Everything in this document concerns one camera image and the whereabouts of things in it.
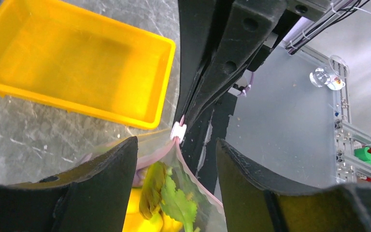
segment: leafy vegetable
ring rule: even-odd
[[[185,232],[193,232],[193,223],[197,216],[197,204],[186,197],[181,189],[176,190],[173,179],[166,175],[165,185],[161,189],[161,209],[172,219],[182,222]]]
[[[139,211],[144,219],[151,219],[160,210],[161,188],[166,178],[166,165],[153,163],[147,170],[140,196]]]

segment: black metal bracket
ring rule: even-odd
[[[221,96],[197,118],[182,143],[181,151],[190,171],[213,194],[217,182],[216,140],[225,139],[236,103],[237,97],[230,93]]]
[[[317,189],[272,172],[223,140],[217,167],[228,232],[371,231],[371,184]]]
[[[0,186],[0,231],[122,231],[137,138],[38,183]]]
[[[240,78],[288,4],[285,0],[178,3],[182,52],[175,119],[185,115],[185,123],[192,126]]]

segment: black cable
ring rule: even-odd
[[[361,8],[361,7],[363,7],[364,5],[366,5],[366,3],[368,3],[369,1],[371,1],[371,0],[366,0],[364,3],[362,3],[360,6],[358,6],[356,3],[360,3],[360,1],[357,1],[357,2],[355,2],[355,4],[354,5],[352,5],[351,6],[351,8],[349,8],[349,9],[352,9],[353,7],[359,7],[359,8]],[[351,16],[353,13],[355,13],[357,11],[357,9],[353,9],[352,11],[349,11],[349,13],[345,13],[345,14],[343,14],[343,15],[341,15],[339,18],[337,18],[335,21],[333,21],[332,23],[330,23],[329,25],[327,25],[325,28],[323,28],[322,30],[320,30],[319,32],[317,32],[314,36],[313,36],[313,38],[315,37],[315,36],[317,36],[317,35],[319,35],[321,32],[323,32],[324,30],[326,30],[327,28],[329,28],[329,27],[331,27],[332,25],[335,25],[335,24],[337,24],[337,23],[339,23],[339,22],[341,22],[341,21],[343,21],[344,19],[346,19],[347,17],[349,17],[349,16]],[[293,54],[295,54],[297,51],[299,51],[305,44],[307,44],[308,42],[309,42],[310,40],[308,40],[307,42],[305,42],[305,43],[303,43],[303,44],[301,44],[299,47],[297,47],[292,53],[291,53],[291,55],[293,55]]]
[[[357,0],[351,8],[349,9],[339,9],[338,11],[345,11],[345,12],[350,12],[350,11],[354,11],[355,9],[352,10],[353,7],[355,6],[358,6],[360,4],[361,0]],[[334,15],[331,15],[329,18],[325,19],[324,21],[320,22],[318,25],[312,27],[312,29],[310,31],[308,31],[305,36],[308,36],[310,35],[311,33],[313,33],[316,29],[320,28],[323,24],[326,23],[326,21],[330,20],[332,17],[334,17]],[[301,38],[298,42],[296,42],[293,46],[291,45],[290,47],[287,47],[286,49],[291,49],[291,48],[294,48],[295,46],[301,44],[303,42],[305,38]]]

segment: clear plastic bag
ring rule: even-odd
[[[193,223],[203,232],[226,232],[226,220],[222,203],[196,179],[187,167],[179,147],[179,138],[170,140],[171,130],[163,130],[138,136],[138,160],[133,187],[140,187],[147,168],[157,162],[165,163],[172,171],[176,188],[181,189],[197,204],[197,216]],[[97,147],[79,162],[85,162],[122,142],[124,139]]]

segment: yellow object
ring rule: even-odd
[[[135,214],[139,212],[141,188],[132,188],[130,198],[128,199],[126,214]]]
[[[0,94],[154,129],[175,43],[60,0],[0,6]]]
[[[126,214],[123,232],[160,232],[162,226],[163,219],[159,213],[150,220],[145,220],[140,213]]]
[[[172,219],[171,217],[167,216],[164,212],[163,214],[163,228],[161,228],[161,232],[179,232],[183,227],[183,224],[179,221]]]

